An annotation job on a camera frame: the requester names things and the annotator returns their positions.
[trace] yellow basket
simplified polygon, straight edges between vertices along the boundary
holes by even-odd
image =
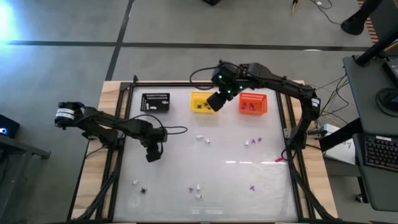
[[[215,113],[206,101],[213,93],[212,91],[191,92],[191,110],[197,113]]]

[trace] orange basket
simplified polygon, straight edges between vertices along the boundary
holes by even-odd
[[[193,112],[197,113],[215,113],[215,111],[207,103],[207,98],[214,92],[212,91],[193,91],[191,92],[190,107]]]
[[[267,95],[258,93],[240,93],[239,112],[256,115],[266,113]]]

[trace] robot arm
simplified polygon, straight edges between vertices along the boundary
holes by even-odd
[[[307,129],[312,121],[319,117],[320,99],[315,89],[308,85],[288,80],[287,77],[274,75],[267,67],[259,63],[235,65],[219,61],[211,78],[219,92],[211,95],[207,102],[215,110],[221,109],[226,100],[231,101],[238,93],[246,88],[269,88],[300,101],[302,116],[298,125],[290,132],[289,149],[300,150],[305,148]]]
[[[148,162],[160,159],[163,153],[163,149],[159,151],[158,147],[158,143],[167,141],[167,130],[163,127],[154,128],[150,122],[141,119],[119,119],[80,102],[61,102],[58,107],[55,125],[59,128],[78,127],[85,131],[82,134],[84,137],[96,136],[101,143],[110,147],[119,144],[117,130],[120,130],[140,140],[147,149]]]

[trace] gray floor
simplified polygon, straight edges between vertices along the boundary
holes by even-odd
[[[358,9],[356,0],[331,0],[328,12],[341,22]],[[101,41],[118,38],[128,0],[9,1],[7,26],[0,40]],[[136,0],[125,42],[264,44],[302,46],[370,46],[364,34],[354,37],[330,24],[309,0],[290,14],[290,0],[222,0],[210,7],[199,0]],[[82,101],[97,106],[114,47],[0,46],[0,114],[21,123],[18,139],[52,151],[48,161],[36,159],[18,189],[20,199],[13,219],[29,223],[60,222],[67,217],[87,141],[78,129],[53,126],[59,101]],[[219,59],[235,63],[261,62],[278,75],[326,84],[344,75],[342,58],[360,52],[299,50],[165,49],[122,47],[113,80],[187,80],[198,68]],[[208,79],[209,73],[197,79]],[[353,100],[349,88],[340,93]],[[328,90],[318,95],[326,101]],[[336,100],[331,110],[343,106]],[[337,112],[357,118],[356,108]],[[330,117],[344,124],[338,118]],[[395,221],[398,214],[371,210],[353,201],[356,179],[330,178],[340,218],[351,221]]]

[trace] keyboard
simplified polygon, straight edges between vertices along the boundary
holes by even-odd
[[[398,142],[366,136],[365,165],[398,172]]]

